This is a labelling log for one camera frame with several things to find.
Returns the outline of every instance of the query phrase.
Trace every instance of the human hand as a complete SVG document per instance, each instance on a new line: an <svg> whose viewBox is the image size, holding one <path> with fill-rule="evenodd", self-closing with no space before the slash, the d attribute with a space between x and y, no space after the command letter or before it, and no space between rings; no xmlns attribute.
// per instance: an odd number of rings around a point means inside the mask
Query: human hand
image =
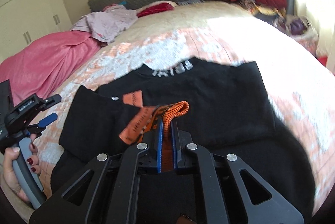
<svg viewBox="0 0 335 224"><path fill-rule="evenodd" d="M36 139L36 134L32 134L30 138L31 142L33 142ZM29 145L29 149L33 155L27 159L27 163L31 166L31 171L33 173L39 174L41 172L41 168L38 166L38 149L33 143ZM12 165L13 160L16 160L19 157L19 151L19 148L6 148L2 166L3 175L5 178L5 182L12 189L12 191L24 202L29 202L27 195L22 190L21 185L16 178Z"/></svg>

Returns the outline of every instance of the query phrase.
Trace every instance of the lavender garment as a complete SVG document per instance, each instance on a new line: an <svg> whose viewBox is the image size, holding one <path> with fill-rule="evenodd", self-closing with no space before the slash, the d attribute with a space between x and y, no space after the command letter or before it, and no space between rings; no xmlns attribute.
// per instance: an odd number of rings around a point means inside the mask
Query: lavender garment
<svg viewBox="0 0 335 224"><path fill-rule="evenodd" d="M136 10L128 10L124 6L108 7L104 12L83 16L71 30L90 32L92 38L110 44L136 20Z"/></svg>

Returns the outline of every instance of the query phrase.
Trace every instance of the bed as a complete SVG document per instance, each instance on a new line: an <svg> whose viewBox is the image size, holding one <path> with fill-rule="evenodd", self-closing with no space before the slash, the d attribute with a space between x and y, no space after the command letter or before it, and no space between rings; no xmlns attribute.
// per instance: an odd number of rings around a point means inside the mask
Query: bed
<svg viewBox="0 0 335 224"><path fill-rule="evenodd" d="M100 11L121 1L88 3L92 11ZM154 1L159 0L127 0L127 8ZM138 19L55 90L62 102L36 118L58 114L58 120L35 141L47 196L51 195L52 169L63 153L58 140L80 85L96 90L143 63L164 70L195 56L228 65L257 62L276 115L309 156L316 184L314 213L319 210L335 183L335 77L293 39L242 8L218 0L204 1ZM32 209L14 197L3 180L1 187L21 217L28 220Z"/></svg>

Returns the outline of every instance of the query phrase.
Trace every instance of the triangular cutout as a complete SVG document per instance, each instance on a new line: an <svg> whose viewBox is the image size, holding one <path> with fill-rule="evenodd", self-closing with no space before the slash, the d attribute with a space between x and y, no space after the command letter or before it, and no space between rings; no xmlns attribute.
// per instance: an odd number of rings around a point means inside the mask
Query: triangular cutout
<svg viewBox="0 0 335 224"><path fill-rule="evenodd" d="M258 205L271 199L271 193L269 193L269 191L267 191L247 170L241 170L240 175L253 205Z"/></svg>
<svg viewBox="0 0 335 224"><path fill-rule="evenodd" d="M92 180L94 171L88 171L83 178L76 183L64 196L68 202L73 203L74 205L80 206L84 200L85 194L88 190L88 186Z"/></svg>

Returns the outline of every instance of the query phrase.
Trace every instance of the red velvet fabric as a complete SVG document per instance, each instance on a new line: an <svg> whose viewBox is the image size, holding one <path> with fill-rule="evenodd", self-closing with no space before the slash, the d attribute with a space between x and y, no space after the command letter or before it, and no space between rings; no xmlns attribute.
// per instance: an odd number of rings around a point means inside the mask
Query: red velvet fabric
<svg viewBox="0 0 335 224"><path fill-rule="evenodd" d="M287 0L255 0L259 5L282 9L287 7Z"/></svg>
<svg viewBox="0 0 335 224"><path fill-rule="evenodd" d="M159 13L159 12L163 12L163 11L168 11L168 10L173 10L174 7L172 5L170 5L169 3L162 3L162 4L158 4L152 7L148 7L147 9L143 10L142 12L137 14L137 17L143 17L143 16L147 16L147 15L151 15L151 14L155 14L155 13Z"/></svg>

